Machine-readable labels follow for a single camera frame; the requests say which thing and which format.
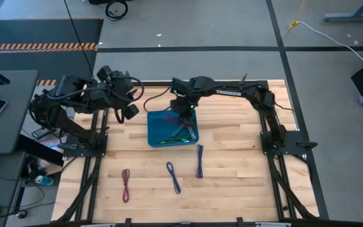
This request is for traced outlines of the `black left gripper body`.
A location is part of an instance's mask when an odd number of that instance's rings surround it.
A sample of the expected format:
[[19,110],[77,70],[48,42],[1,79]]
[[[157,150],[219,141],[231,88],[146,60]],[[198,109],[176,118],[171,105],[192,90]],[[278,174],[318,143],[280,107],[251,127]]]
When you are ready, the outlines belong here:
[[108,97],[114,109],[123,109],[135,101],[131,79],[128,74],[110,74],[107,77]]

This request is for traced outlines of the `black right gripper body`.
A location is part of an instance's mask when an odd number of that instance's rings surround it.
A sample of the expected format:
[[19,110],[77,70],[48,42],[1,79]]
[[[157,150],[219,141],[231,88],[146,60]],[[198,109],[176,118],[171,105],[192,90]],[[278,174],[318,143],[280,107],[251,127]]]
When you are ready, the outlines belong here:
[[195,107],[198,106],[198,97],[194,95],[177,96],[170,101],[171,110],[179,114],[179,118],[192,118]]

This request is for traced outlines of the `blue plastic tray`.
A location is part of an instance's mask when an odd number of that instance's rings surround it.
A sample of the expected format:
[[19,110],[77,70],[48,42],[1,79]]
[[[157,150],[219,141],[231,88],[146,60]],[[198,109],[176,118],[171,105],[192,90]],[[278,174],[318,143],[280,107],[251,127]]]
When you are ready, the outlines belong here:
[[199,130],[184,127],[179,114],[172,111],[152,111],[147,113],[147,142],[153,148],[184,146],[195,144],[199,140]]

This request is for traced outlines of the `black power adapter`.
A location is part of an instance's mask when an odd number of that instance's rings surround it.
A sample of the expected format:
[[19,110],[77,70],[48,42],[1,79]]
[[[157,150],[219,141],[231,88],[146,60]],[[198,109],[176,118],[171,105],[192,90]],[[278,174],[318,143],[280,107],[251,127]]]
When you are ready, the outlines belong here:
[[32,136],[34,139],[39,140],[39,139],[41,139],[41,138],[43,138],[43,137],[45,137],[45,136],[48,136],[50,133],[51,133],[51,130],[41,127],[41,128],[39,128],[39,129],[37,129],[37,130],[33,131],[33,132],[31,133],[31,136]]

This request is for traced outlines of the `black desk support beam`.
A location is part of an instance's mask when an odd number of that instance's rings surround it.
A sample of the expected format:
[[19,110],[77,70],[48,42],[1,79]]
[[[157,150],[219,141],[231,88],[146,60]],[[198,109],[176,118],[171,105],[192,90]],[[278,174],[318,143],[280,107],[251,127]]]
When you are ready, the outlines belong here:
[[30,139],[24,135],[19,135],[18,141],[16,143],[16,149],[18,151],[24,151],[27,154],[45,160],[49,163],[53,163],[57,166],[63,166],[64,161],[62,159],[62,153],[44,146],[37,141]]

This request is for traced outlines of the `teal drink can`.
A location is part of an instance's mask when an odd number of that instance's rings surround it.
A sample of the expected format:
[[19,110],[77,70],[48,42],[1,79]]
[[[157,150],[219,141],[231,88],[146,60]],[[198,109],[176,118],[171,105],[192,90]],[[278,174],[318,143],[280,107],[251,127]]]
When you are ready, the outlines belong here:
[[45,175],[39,175],[35,178],[35,182],[43,186],[51,186],[54,184],[54,179]]

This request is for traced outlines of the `black hazard-striped floor mat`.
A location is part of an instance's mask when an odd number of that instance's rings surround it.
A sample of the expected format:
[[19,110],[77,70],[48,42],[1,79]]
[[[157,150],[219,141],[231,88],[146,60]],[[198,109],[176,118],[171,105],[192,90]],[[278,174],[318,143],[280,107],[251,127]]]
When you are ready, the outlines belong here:
[[0,20],[0,71],[38,71],[39,86],[63,75],[91,78],[103,18]]

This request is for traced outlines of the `grey lower desk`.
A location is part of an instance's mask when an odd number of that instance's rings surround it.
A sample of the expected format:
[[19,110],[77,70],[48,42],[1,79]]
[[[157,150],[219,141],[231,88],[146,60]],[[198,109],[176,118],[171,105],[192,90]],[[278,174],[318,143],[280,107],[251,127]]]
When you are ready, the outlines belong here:
[[0,227],[5,227],[13,205],[18,179],[26,154],[22,152],[0,156]]

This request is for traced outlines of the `grey table leg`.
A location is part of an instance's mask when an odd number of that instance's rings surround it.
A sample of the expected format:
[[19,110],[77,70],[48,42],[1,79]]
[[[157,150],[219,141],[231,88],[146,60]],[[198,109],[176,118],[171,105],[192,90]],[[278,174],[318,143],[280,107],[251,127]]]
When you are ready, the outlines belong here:
[[349,13],[327,13],[324,17],[326,22],[333,21],[363,21],[363,2]]

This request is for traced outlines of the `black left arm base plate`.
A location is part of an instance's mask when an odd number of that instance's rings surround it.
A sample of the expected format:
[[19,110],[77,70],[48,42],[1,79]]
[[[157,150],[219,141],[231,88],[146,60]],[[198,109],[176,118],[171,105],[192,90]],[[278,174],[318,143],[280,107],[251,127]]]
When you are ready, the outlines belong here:
[[86,143],[82,143],[77,137],[69,134],[66,142],[60,144],[59,147],[63,149],[64,157],[103,157],[107,151],[108,134],[98,133],[96,138],[96,146],[92,147]]

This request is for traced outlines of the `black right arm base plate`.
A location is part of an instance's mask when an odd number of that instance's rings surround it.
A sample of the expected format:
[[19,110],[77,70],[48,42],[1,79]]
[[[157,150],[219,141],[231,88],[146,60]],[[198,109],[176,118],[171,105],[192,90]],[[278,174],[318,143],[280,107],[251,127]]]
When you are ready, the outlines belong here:
[[287,131],[282,137],[266,131],[260,133],[263,153],[267,156],[285,154],[305,154],[318,145],[316,142],[305,141],[299,131]]

